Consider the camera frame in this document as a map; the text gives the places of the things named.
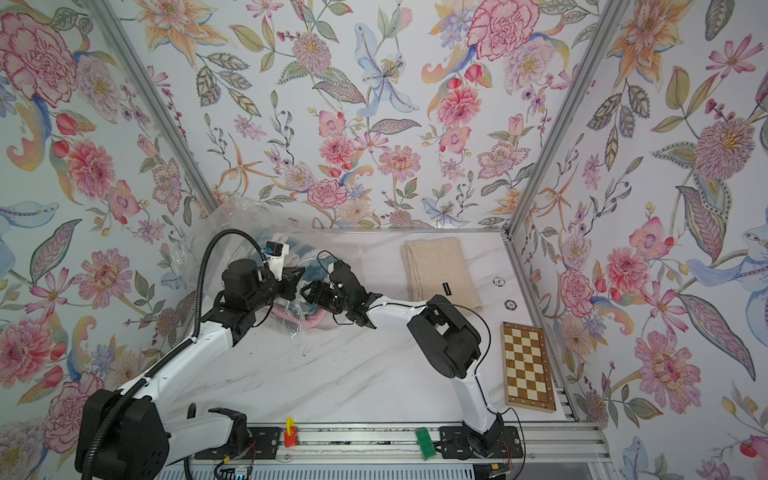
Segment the clear plastic vacuum bag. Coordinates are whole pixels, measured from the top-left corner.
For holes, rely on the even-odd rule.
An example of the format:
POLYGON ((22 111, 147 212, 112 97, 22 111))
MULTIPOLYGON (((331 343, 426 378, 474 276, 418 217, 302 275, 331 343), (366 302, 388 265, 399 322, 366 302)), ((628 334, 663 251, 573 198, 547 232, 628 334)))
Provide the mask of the clear plastic vacuum bag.
POLYGON ((199 221, 170 250, 173 271, 195 290, 191 318, 200 321, 213 307, 224 289, 222 273, 231 262, 249 259, 267 267, 263 252, 266 242, 287 244, 289 238, 322 248, 321 253, 331 254, 335 262, 341 260, 359 277, 364 276, 361 247, 344 244, 328 230, 302 226, 249 199, 233 197, 199 221))

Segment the beige knitted blanket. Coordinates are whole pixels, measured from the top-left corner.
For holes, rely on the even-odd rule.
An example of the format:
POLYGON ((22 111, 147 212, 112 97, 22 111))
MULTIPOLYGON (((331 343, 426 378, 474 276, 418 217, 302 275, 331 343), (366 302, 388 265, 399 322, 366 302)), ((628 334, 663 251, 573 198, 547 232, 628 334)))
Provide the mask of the beige knitted blanket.
POLYGON ((401 256, 410 301, 427 301, 441 295, 454 304, 483 308, 457 238, 406 242, 401 256))

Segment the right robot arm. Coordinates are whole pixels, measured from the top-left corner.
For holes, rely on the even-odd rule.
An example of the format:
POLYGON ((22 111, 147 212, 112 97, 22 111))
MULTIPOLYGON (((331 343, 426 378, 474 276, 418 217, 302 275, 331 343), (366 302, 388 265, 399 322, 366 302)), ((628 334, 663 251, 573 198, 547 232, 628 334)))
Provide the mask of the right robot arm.
POLYGON ((395 300, 365 289, 351 266, 336 261, 325 281, 300 290, 304 300, 369 329, 406 329, 430 366, 450 380, 462 411, 466 443, 486 454, 500 439, 503 415, 485 395, 480 365, 482 337, 463 315, 471 309, 435 295, 426 301, 395 300))

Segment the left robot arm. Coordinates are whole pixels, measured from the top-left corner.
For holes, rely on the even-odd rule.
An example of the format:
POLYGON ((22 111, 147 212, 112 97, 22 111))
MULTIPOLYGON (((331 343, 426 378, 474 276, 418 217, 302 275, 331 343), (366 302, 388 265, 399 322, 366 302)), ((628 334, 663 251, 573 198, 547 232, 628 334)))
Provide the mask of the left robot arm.
POLYGON ((304 272, 285 267, 276 276, 252 260, 230 263, 222 274, 224 288, 198 329, 135 379, 87 399, 75 459, 82 478, 153 479, 199 452, 247 450, 252 435, 244 413, 214 407, 172 419, 169 411, 209 364, 256 325, 259 310, 295 299, 304 272))

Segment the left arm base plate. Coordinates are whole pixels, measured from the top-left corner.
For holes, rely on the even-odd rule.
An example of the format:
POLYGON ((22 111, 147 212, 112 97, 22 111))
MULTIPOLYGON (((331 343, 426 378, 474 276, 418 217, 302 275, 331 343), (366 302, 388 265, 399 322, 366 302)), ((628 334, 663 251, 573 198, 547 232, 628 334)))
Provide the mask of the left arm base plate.
POLYGON ((244 440, 228 440, 223 446, 196 453, 195 460, 221 461, 226 457, 246 460, 275 460, 283 431, 279 427, 249 427, 244 440))

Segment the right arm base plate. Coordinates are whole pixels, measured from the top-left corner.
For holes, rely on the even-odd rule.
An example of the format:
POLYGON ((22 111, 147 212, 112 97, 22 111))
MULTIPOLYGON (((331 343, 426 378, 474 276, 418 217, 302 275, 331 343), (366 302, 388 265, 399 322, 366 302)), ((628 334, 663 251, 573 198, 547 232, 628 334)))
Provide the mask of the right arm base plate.
POLYGON ((441 426, 437 445, 444 459, 522 459, 523 442, 518 430, 504 426, 494 442, 473 432, 468 427, 441 426))

